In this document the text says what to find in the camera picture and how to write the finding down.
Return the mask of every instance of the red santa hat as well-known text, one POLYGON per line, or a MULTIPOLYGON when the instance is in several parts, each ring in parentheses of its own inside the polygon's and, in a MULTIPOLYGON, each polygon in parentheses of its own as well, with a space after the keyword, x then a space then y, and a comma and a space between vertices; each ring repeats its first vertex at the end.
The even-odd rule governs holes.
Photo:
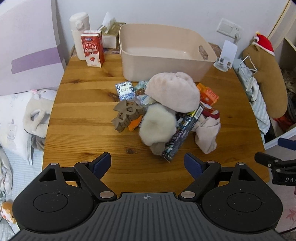
POLYGON ((256 33, 256 36, 254 37, 254 42, 252 43, 252 45, 257 45, 263 50, 265 50, 266 52, 274 56, 274 49, 271 45, 271 42, 264 35, 256 33))

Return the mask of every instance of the gray ribbed panel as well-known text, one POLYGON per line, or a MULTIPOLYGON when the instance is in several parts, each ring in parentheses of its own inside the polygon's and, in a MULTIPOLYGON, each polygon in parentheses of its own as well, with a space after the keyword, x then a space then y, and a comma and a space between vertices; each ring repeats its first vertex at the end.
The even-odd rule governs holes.
POLYGON ((283 241, 274 230, 262 234, 230 233, 210 223, 195 203, 173 193, 123 193, 102 203, 94 215, 72 230, 58 234, 19 232, 13 241, 283 241))

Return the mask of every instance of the white pillow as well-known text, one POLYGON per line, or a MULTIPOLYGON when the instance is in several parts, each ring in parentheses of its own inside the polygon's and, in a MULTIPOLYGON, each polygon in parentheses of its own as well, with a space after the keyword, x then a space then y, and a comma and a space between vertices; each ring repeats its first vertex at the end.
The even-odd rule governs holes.
POLYGON ((19 155, 32 165, 31 134, 23 127, 30 91, 0 96, 0 145, 19 155))

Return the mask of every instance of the purple headboard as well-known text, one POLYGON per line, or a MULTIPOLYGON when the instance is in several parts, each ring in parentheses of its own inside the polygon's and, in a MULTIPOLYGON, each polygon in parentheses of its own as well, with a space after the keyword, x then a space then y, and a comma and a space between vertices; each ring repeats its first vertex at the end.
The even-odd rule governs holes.
POLYGON ((0 95, 59 86, 65 61, 55 0, 21 2, 0 23, 0 95))

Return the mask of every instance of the pink fluffy hat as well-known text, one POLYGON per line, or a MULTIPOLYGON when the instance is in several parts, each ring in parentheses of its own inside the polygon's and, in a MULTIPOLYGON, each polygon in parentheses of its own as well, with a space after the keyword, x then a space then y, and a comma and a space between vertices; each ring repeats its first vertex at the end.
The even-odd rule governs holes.
POLYGON ((200 92, 185 73, 160 73, 148 82, 145 94, 162 105, 181 113, 194 111, 200 104, 200 92))

